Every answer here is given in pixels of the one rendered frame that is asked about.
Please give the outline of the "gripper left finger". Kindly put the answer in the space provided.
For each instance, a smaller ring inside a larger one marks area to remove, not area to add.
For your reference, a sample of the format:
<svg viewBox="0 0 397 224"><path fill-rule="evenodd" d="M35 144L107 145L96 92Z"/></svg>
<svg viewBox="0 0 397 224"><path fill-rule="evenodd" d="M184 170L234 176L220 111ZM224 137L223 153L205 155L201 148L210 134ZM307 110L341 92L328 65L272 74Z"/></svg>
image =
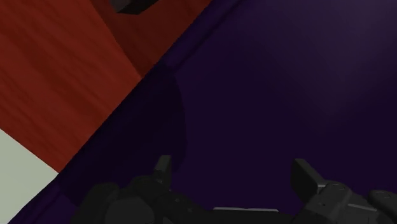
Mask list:
<svg viewBox="0 0 397 224"><path fill-rule="evenodd" d="M171 157L162 155L148 176L125 188L94 185L71 218L71 224L215 224L211 212L170 190Z"/></svg>

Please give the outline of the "red robot stand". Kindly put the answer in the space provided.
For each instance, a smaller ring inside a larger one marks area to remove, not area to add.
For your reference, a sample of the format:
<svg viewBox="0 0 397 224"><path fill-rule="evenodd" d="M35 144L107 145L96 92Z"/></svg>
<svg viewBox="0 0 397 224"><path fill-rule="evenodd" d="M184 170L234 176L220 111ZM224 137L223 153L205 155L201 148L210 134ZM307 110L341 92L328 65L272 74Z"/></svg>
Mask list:
<svg viewBox="0 0 397 224"><path fill-rule="evenodd" d="M211 0L0 0L0 129L60 171Z"/></svg>

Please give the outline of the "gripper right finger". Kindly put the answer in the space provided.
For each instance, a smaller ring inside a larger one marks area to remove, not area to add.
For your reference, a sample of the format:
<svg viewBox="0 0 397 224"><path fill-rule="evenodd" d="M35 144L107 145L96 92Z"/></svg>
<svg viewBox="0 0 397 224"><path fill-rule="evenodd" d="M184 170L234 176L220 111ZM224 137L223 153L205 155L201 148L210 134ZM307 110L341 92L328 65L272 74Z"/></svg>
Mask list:
<svg viewBox="0 0 397 224"><path fill-rule="evenodd" d="M301 158L291 165L291 187L304 207L291 224L397 224L397 194L371 190L367 197L325 180Z"/></svg>

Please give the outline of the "dark purple furniture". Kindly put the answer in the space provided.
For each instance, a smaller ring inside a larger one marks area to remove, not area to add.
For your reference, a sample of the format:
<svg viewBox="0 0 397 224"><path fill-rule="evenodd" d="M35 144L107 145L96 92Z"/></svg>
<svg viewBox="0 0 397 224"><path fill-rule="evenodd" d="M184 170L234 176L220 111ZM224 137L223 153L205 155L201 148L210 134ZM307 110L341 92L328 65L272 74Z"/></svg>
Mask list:
<svg viewBox="0 0 397 224"><path fill-rule="evenodd" d="M206 208L298 211L294 158L397 193L397 0L213 0L9 224L69 224L161 155Z"/></svg>

